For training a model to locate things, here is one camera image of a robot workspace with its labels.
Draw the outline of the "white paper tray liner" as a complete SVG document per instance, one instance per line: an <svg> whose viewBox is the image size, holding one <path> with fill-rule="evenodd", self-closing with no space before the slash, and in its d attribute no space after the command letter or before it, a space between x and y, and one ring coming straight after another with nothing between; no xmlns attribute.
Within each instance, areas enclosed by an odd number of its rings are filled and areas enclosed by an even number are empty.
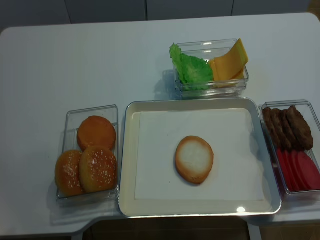
<svg viewBox="0 0 320 240"><path fill-rule="evenodd" d="M135 197L262 200L263 171L254 132L250 113L243 108L142 113ZM214 153L212 170L200 185L183 180L174 165L177 146L187 136L204 139Z"/></svg>

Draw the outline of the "front yellow cheese slices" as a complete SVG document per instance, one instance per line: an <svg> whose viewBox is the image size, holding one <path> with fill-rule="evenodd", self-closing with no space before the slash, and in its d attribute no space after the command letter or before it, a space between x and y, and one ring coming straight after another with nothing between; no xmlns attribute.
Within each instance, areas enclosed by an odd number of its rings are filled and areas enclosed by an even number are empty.
<svg viewBox="0 0 320 240"><path fill-rule="evenodd" d="M212 69L214 82L244 78L245 64L238 58L221 56L211 59L208 64Z"/></svg>

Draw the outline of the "bottom bun cut side up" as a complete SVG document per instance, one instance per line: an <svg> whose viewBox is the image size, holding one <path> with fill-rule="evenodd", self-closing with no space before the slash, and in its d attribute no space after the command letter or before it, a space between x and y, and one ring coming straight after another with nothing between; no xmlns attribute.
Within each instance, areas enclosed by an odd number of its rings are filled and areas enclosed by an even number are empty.
<svg viewBox="0 0 320 240"><path fill-rule="evenodd" d="M179 142L174 162L177 172L185 181L199 185L212 170L214 152L204 139L190 135Z"/></svg>

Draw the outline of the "clear lettuce and cheese container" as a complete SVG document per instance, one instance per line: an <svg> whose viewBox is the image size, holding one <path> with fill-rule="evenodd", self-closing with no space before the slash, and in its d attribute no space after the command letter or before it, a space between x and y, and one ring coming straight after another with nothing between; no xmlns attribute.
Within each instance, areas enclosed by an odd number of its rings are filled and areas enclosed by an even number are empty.
<svg viewBox="0 0 320 240"><path fill-rule="evenodd" d="M213 41L200 41L189 43L178 43L182 53L188 56L194 56L205 60L207 63L214 59L227 54L234 46L238 39L224 39ZM233 95L240 94L247 88L249 74L244 67L243 79L227 80L221 82L200 82L184 84L181 82L178 71L173 64L175 71L175 84L179 93L185 98L197 96L214 96L214 95Z"/></svg>

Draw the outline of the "clear plastic bun container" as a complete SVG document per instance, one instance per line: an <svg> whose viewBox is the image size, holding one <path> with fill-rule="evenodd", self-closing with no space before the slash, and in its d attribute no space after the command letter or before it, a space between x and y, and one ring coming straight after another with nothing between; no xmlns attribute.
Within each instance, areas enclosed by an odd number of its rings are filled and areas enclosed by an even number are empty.
<svg viewBox="0 0 320 240"><path fill-rule="evenodd" d="M66 115L65 128L63 135L62 152L78 150L77 133L83 121L91 116L99 116L107 119L112 124L115 133L118 134L118 107L114 105L71 110ZM93 193L84 193L76 196L66 196L59 189L56 192L57 201L60 203L69 203L73 200L78 202L103 201L105 199L116 199L119 196L120 180L116 180L115 187L111 190L98 191Z"/></svg>

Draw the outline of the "sesame bun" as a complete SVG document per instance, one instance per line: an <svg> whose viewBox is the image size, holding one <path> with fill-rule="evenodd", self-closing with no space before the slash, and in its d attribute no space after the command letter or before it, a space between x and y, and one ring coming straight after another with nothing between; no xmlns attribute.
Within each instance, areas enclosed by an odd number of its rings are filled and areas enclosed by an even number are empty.
<svg viewBox="0 0 320 240"><path fill-rule="evenodd" d="M66 197L84 193L80 182L80 160L82 152L68 150L60 155L55 165L55 183L57 188Z"/></svg>
<svg viewBox="0 0 320 240"><path fill-rule="evenodd" d="M79 162L80 183L86 193L113 190L117 185L118 162L105 146L89 146Z"/></svg>

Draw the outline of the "clear patty and tomato container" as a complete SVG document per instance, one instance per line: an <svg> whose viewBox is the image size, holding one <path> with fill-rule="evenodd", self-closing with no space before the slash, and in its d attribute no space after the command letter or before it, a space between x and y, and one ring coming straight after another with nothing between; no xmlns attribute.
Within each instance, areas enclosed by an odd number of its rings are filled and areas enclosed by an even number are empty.
<svg viewBox="0 0 320 240"><path fill-rule="evenodd" d="M298 111L303 115L304 119L310 126L313 136L313 148L311 150L302 151L305 152L316 164L316 167L320 171L320 121L313 109L311 103L307 100L287 100L287 101L270 101L265 102L259 106L259 117L263 129L264 138L267 143L267 148L271 157L271 164L274 168L276 180L283 196L302 197L310 199L318 199L320 197L320 190L302 191L290 193L285 185L284 176L282 174L280 164L278 161L276 148L272 142L272 139L267 131L266 124L262 115L262 109L264 107L278 108L280 110L288 109L291 105L295 105Z"/></svg>

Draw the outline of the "metal serving tray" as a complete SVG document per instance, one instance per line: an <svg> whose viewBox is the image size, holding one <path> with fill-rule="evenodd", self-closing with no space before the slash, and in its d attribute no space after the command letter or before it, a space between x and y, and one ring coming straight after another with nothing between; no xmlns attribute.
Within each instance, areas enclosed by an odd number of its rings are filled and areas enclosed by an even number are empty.
<svg viewBox="0 0 320 240"><path fill-rule="evenodd" d="M262 200L188 200L136 198L136 178L140 119L148 112L188 112L245 109L251 116L254 139L259 145L257 160L262 169ZM249 98L136 101L125 113L119 208L129 218L185 216L261 216L273 215L282 206L279 187L271 163L256 104Z"/></svg>

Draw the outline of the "left sesame top bun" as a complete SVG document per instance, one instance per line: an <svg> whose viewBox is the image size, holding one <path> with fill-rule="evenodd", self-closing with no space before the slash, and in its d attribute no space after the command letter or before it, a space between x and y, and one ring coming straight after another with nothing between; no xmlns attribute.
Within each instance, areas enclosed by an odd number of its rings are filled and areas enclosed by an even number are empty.
<svg viewBox="0 0 320 240"><path fill-rule="evenodd" d="M60 155L55 165L55 183L57 188L66 197L84 193L80 182L80 160L82 152L68 150Z"/></svg>

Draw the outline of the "green lettuce leaf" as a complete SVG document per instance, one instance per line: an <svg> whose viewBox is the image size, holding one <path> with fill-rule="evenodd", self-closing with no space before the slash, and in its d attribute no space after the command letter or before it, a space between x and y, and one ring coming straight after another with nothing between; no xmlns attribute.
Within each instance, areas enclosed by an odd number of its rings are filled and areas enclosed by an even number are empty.
<svg viewBox="0 0 320 240"><path fill-rule="evenodd" d="M204 59L182 53L182 50L175 43L170 46L169 54L183 84L213 81L213 70Z"/></svg>

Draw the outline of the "red tomato slices stack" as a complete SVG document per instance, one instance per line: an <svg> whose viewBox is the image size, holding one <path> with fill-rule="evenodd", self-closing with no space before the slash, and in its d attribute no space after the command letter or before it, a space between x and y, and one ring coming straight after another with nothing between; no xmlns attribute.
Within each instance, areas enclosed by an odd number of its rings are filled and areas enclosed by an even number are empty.
<svg viewBox="0 0 320 240"><path fill-rule="evenodd" d="M318 191L320 171L304 151L276 150L279 166L290 193Z"/></svg>

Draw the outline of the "plain orange bun half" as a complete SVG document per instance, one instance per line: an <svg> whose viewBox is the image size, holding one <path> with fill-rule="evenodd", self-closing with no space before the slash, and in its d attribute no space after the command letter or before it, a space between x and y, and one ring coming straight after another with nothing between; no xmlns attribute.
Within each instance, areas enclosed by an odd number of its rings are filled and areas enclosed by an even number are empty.
<svg viewBox="0 0 320 240"><path fill-rule="evenodd" d="M77 131L77 143L82 151L92 146L104 146L112 150L117 133L112 123L101 116L90 116L84 120Z"/></svg>

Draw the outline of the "brown meat patties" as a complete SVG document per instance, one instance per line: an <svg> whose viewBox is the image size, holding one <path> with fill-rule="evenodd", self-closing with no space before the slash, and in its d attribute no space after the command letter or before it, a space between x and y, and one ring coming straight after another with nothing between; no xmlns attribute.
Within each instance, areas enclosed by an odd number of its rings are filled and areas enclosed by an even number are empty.
<svg viewBox="0 0 320 240"><path fill-rule="evenodd" d="M292 152L313 148L311 128L295 105L283 110L264 107L262 116L276 149Z"/></svg>

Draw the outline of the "right sesame top bun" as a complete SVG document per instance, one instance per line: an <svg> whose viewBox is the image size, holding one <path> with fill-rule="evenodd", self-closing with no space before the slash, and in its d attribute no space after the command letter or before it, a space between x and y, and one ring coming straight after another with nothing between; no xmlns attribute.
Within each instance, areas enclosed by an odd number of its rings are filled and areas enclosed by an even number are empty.
<svg viewBox="0 0 320 240"><path fill-rule="evenodd" d="M86 193L113 190L117 185L118 162L105 146L89 146L79 162L80 183Z"/></svg>

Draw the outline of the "back orange cheese slice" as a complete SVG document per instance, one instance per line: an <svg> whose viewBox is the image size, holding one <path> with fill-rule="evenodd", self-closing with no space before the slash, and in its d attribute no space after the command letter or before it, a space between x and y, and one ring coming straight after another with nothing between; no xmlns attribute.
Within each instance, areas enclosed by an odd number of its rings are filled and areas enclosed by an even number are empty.
<svg viewBox="0 0 320 240"><path fill-rule="evenodd" d="M229 52L223 56L237 58L237 59L241 60L241 62L243 62L245 65L249 61L247 52L245 50L245 47L243 45L241 38L239 38L236 41L236 43L234 44L234 46L229 50Z"/></svg>

